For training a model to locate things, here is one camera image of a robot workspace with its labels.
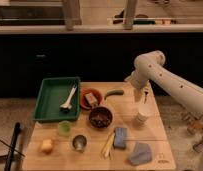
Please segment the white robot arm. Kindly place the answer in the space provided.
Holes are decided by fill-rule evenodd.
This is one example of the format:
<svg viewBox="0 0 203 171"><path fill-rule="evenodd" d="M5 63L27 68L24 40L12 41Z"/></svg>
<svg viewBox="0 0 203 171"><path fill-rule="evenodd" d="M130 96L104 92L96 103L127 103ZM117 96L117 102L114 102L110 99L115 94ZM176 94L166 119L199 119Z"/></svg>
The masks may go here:
<svg viewBox="0 0 203 171"><path fill-rule="evenodd" d="M138 91L152 80L203 124L203 88L166 70L164 64L165 55L159 50L141 54L128 80Z"/></svg>

